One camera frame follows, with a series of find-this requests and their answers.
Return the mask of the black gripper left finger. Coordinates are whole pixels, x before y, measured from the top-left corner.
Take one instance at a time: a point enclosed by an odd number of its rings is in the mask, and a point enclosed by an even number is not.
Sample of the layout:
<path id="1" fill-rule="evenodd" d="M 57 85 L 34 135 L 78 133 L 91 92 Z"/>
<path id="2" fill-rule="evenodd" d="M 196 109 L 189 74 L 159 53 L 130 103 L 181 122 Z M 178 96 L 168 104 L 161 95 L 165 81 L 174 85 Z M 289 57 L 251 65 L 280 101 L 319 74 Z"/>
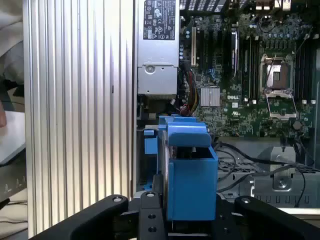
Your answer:
<path id="1" fill-rule="evenodd" d="M 166 240 L 163 175 L 139 198 L 114 194 L 33 236 L 34 240 Z"/>

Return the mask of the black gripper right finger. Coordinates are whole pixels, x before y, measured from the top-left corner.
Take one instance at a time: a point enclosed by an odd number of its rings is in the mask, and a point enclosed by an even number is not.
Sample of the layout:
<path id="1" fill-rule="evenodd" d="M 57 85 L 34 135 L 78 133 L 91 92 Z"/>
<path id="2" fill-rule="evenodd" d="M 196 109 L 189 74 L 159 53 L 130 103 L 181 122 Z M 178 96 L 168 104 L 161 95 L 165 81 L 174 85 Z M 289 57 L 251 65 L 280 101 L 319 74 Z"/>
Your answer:
<path id="1" fill-rule="evenodd" d="M 217 196 L 212 240 L 318 240 L 320 229 L 251 196 Z"/>

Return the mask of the person's hand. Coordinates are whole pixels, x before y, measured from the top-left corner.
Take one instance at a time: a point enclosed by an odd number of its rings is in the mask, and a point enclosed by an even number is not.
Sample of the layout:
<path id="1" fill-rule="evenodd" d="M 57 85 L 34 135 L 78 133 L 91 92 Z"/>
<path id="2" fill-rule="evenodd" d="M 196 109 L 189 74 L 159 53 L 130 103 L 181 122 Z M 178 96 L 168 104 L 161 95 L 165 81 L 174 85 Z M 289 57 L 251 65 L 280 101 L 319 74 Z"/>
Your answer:
<path id="1" fill-rule="evenodd" d="M 2 101 L 0 101 L 0 128 L 3 128 L 7 125 L 7 117 L 6 112 L 4 110 L 4 106 Z"/>

